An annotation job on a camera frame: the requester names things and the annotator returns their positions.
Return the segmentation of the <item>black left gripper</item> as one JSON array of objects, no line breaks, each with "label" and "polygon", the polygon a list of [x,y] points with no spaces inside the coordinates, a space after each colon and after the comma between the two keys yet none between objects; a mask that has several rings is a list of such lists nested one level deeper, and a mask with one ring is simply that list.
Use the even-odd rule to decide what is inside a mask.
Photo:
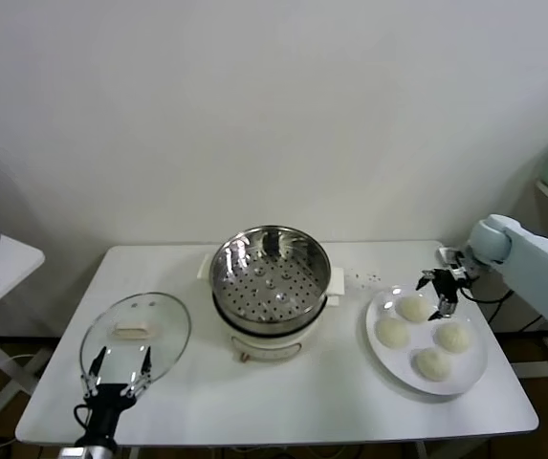
[{"label": "black left gripper", "polygon": [[85,428],[87,436],[113,438],[123,411],[135,405],[135,397],[140,397],[152,384],[151,347],[145,349],[140,371],[130,378],[128,384],[99,384],[99,371],[107,354],[102,346],[93,358],[88,370],[82,372],[81,382],[84,402],[90,410]]}]

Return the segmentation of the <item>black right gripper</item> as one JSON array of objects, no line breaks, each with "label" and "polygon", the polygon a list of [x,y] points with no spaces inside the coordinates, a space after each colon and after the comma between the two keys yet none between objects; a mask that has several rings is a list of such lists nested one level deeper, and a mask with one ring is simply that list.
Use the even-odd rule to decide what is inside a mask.
[{"label": "black right gripper", "polygon": [[451,318],[456,310],[457,302],[449,299],[457,299],[458,291],[470,286],[470,281],[462,274],[456,277],[450,270],[435,269],[422,271],[415,290],[420,291],[431,284],[439,297],[436,311],[428,317],[428,321]]}]

